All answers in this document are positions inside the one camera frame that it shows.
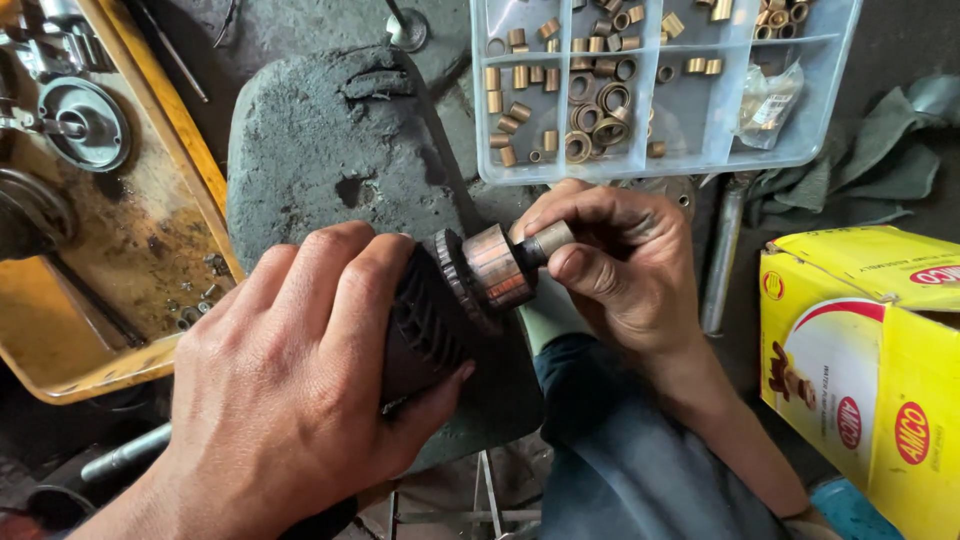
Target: plastic bag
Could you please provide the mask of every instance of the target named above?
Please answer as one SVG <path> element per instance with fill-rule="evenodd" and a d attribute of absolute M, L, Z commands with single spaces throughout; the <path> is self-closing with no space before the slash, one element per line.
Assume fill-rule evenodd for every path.
<path fill-rule="evenodd" d="M 760 66 L 751 63 L 733 134 L 747 146 L 772 149 L 803 89 L 804 70 L 799 61 L 776 77 L 764 77 Z"/>

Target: red circle logo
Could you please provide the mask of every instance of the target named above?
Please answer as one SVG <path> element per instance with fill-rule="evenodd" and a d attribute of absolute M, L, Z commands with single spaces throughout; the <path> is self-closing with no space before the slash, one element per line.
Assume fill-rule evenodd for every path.
<path fill-rule="evenodd" d="M 840 400 L 837 406 L 837 432 L 840 441 L 851 450 L 856 450 L 860 444 L 860 434 L 863 433 L 863 422 L 860 418 L 860 409 L 851 397 Z"/>
<path fill-rule="evenodd" d="M 914 272 L 910 281 L 924 285 L 939 285 L 943 283 L 960 282 L 960 266 L 937 266 Z"/>
<path fill-rule="evenodd" d="M 900 457 L 910 465 L 920 465 L 930 450 L 930 428 L 924 410 L 913 402 L 907 402 L 897 413 L 894 439 Z"/>
<path fill-rule="evenodd" d="M 783 292 L 786 291 L 786 285 L 783 284 L 783 278 L 777 272 L 767 272 L 762 280 L 763 292 L 773 300 L 783 298 Z"/>

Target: grey cloth rag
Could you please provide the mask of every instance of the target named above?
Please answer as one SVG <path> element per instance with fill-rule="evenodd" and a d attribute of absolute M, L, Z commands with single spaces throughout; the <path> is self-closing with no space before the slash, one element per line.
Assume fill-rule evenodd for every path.
<path fill-rule="evenodd" d="M 930 194 L 940 158 L 920 143 L 901 140 L 920 129 L 955 125 L 958 92 L 960 78 L 926 78 L 910 88 L 909 98 L 894 88 L 857 125 L 831 121 L 811 163 L 757 177 L 748 196 L 748 224 L 794 233 L 912 214 L 902 202 Z"/>

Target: yellow cardboard box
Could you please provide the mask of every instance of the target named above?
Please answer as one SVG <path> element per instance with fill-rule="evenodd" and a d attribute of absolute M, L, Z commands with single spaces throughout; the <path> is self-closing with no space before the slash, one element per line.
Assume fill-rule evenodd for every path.
<path fill-rule="evenodd" d="M 761 392 L 909 540 L 960 538 L 960 245 L 792 234 L 760 260 Z"/>

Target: clear plastic compartment box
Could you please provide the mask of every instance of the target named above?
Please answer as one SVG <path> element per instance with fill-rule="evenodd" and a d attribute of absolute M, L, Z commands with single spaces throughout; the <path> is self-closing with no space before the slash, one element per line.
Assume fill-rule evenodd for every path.
<path fill-rule="evenodd" d="M 564 177 L 591 182 L 619 178 L 643 178 L 662 175 L 726 172 L 737 170 L 790 167 L 812 160 L 820 150 L 833 111 L 837 88 L 847 63 L 847 55 L 860 14 L 862 0 L 813 0 L 809 16 L 800 25 L 799 37 L 754 40 L 760 0 L 733 0 L 732 17 L 709 22 L 709 10 L 698 8 L 693 0 L 625 0 L 623 11 L 642 5 L 645 18 L 630 25 L 622 36 L 640 36 L 641 48 L 616 53 L 571 53 L 575 37 L 589 37 L 593 21 L 607 18 L 593 0 L 586 7 L 572 10 L 572 0 L 470 0 L 472 15 L 472 52 L 474 109 L 477 130 L 477 162 L 480 177 L 490 184 L 547 184 Z M 684 31 L 666 45 L 660 45 L 660 21 L 665 13 L 675 12 L 685 25 Z M 560 52 L 547 53 L 537 29 L 551 17 L 560 21 Z M 499 37 L 507 43 L 507 32 L 523 28 L 530 52 L 495 56 L 503 52 L 488 45 Z M 804 91 L 780 132 L 772 150 L 757 150 L 734 144 L 733 131 L 743 97 L 743 86 L 751 55 L 757 61 L 799 59 L 804 69 Z M 637 73 L 625 83 L 631 93 L 629 106 L 632 133 L 625 142 L 609 148 L 598 160 L 569 163 L 564 158 L 564 136 L 570 130 L 567 103 L 570 59 L 631 58 Z M 715 76 L 686 75 L 684 63 L 691 58 L 723 59 L 723 72 Z M 515 65 L 560 67 L 560 90 L 543 91 L 543 85 L 530 84 L 513 89 Z M 657 68 L 669 65 L 676 70 L 673 81 L 656 84 Z M 504 111 L 514 101 L 533 109 L 526 124 L 511 135 L 517 164 L 503 166 L 500 154 L 491 149 L 491 133 L 500 114 L 487 111 L 484 68 L 501 68 Z M 597 79 L 597 90 L 602 87 Z M 649 121 L 649 109 L 654 118 Z M 664 141 L 666 156 L 646 156 L 648 124 L 653 126 L 649 140 Z M 542 134 L 558 130 L 560 150 L 556 156 L 540 162 L 527 159 L 533 150 L 542 151 Z"/>

